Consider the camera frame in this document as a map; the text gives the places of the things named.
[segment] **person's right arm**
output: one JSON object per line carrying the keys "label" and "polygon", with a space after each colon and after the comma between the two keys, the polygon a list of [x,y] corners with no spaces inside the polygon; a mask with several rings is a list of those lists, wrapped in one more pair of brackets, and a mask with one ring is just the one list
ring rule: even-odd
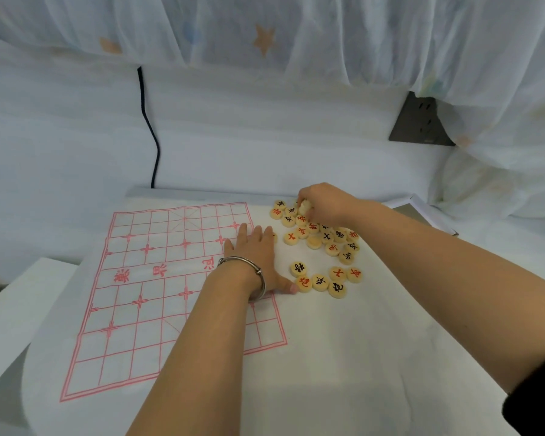
{"label": "person's right arm", "polygon": [[328,183],[299,192],[309,219],[353,229],[414,299],[511,393],[545,362],[545,280]]}

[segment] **red chinese character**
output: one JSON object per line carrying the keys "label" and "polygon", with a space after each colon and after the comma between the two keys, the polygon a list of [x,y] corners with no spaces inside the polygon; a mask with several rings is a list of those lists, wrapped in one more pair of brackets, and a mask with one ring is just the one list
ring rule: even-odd
{"label": "red chinese character", "polygon": [[113,281],[118,281],[120,283],[127,283],[129,281],[129,269],[120,269],[115,274]]}
{"label": "red chinese character", "polygon": [[154,266],[153,267],[153,275],[155,276],[162,276],[166,273],[167,266],[165,263],[162,263],[161,266]]}
{"label": "red chinese character", "polygon": [[207,260],[202,260],[202,264],[205,264],[204,269],[207,269],[207,270],[214,269],[214,257],[210,257]]}

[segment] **wooden game piece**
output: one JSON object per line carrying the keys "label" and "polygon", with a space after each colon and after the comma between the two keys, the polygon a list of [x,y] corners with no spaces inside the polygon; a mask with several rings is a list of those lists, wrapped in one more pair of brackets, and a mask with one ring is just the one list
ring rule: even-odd
{"label": "wooden game piece", "polygon": [[299,214],[306,216],[307,211],[309,211],[311,208],[311,202],[309,202],[307,199],[303,199],[303,202],[301,202],[301,206],[299,206]]}
{"label": "wooden game piece", "polygon": [[335,243],[327,243],[325,245],[325,252],[330,257],[336,257],[339,255],[339,247]]}
{"label": "wooden game piece", "polygon": [[363,273],[356,267],[351,267],[347,270],[347,279],[352,283],[359,283],[363,278]]}
{"label": "wooden game piece", "polygon": [[310,235],[307,238],[307,246],[311,249],[319,249],[322,244],[321,237],[318,235]]}
{"label": "wooden game piece", "polygon": [[299,238],[297,237],[296,232],[290,231],[282,236],[282,241],[284,241],[289,246],[294,246],[299,242]]}
{"label": "wooden game piece", "polygon": [[286,208],[286,203],[284,200],[277,200],[274,203],[274,208],[278,208],[279,210],[284,210]]}
{"label": "wooden game piece", "polygon": [[278,208],[273,208],[270,210],[269,212],[270,216],[275,219],[275,220],[278,220],[282,217],[282,210],[279,210]]}
{"label": "wooden game piece", "polygon": [[309,236],[309,229],[307,229],[306,226],[298,227],[297,235],[299,236],[301,240],[304,240]]}
{"label": "wooden game piece", "polygon": [[349,251],[341,251],[341,253],[338,256],[338,259],[341,263],[349,265],[352,264],[355,260],[355,254],[353,252]]}
{"label": "wooden game piece", "polygon": [[297,216],[296,222],[298,226],[305,226],[307,224],[307,218],[305,216]]}
{"label": "wooden game piece", "polygon": [[293,262],[289,266],[289,271],[295,277],[302,277],[307,275],[307,266],[303,262]]}
{"label": "wooden game piece", "polygon": [[336,243],[345,243],[347,241],[347,234],[341,228],[337,228],[333,234],[333,240]]}
{"label": "wooden game piece", "polygon": [[359,240],[359,236],[355,231],[349,230],[347,233],[347,240],[348,242],[357,242]]}
{"label": "wooden game piece", "polygon": [[297,277],[295,283],[299,287],[299,292],[309,292],[312,289],[311,279],[307,276]]}
{"label": "wooden game piece", "polygon": [[283,216],[281,219],[281,223],[283,226],[286,226],[287,228],[292,228],[295,226],[295,218],[293,216]]}
{"label": "wooden game piece", "polygon": [[356,254],[357,252],[359,252],[359,243],[356,243],[356,242],[345,243],[345,245],[343,246],[343,250],[353,252],[354,254]]}
{"label": "wooden game piece", "polygon": [[321,234],[321,242],[323,242],[324,244],[333,243],[333,234],[331,233]]}
{"label": "wooden game piece", "polygon": [[329,278],[337,283],[343,283],[347,279],[347,275],[342,267],[334,266],[329,269]]}
{"label": "wooden game piece", "polygon": [[316,291],[323,292],[327,290],[329,286],[329,278],[322,274],[315,274],[311,277],[312,288]]}
{"label": "wooden game piece", "polygon": [[345,295],[347,295],[347,288],[344,284],[333,282],[329,285],[327,292],[333,298],[343,298]]}
{"label": "wooden game piece", "polygon": [[307,228],[309,229],[309,234],[319,234],[321,232],[318,223],[309,222]]}

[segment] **person's left hand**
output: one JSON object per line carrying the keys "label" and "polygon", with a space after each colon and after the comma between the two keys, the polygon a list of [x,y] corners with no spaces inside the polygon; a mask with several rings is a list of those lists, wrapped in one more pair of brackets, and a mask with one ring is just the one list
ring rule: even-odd
{"label": "person's left hand", "polygon": [[279,275],[274,268],[274,238],[272,229],[269,226],[263,232],[262,227],[257,226],[254,228],[253,233],[247,236],[246,223],[243,223],[238,230],[236,246],[233,246],[232,242],[226,239],[224,243],[224,256],[235,255],[244,257],[259,266],[262,269],[267,290],[272,291],[277,289],[282,293],[297,293],[299,291],[297,285],[292,283],[288,278]]}

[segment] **pile of game pieces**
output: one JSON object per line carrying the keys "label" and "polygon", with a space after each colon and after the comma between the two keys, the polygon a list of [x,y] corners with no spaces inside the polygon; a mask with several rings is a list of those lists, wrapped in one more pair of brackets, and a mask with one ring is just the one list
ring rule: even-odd
{"label": "pile of game pieces", "polygon": [[[282,236],[282,240],[289,246],[305,240],[311,249],[323,247],[326,254],[336,257],[343,265],[350,266],[355,261],[359,251],[359,236],[347,228],[332,228],[307,220],[305,214],[311,204],[304,200],[299,208],[288,206],[285,201],[277,200],[270,210],[270,216],[280,220],[284,227],[293,228]],[[291,274],[296,278],[295,283],[300,292],[309,292],[311,289],[327,291],[334,298],[343,298],[347,294],[345,281],[359,283],[362,280],[362,271],[356,267],[334,266],[329,269],[329,277],[323,274],[307,276],[307,266],[302,262],[295,262],[290,267]]]}

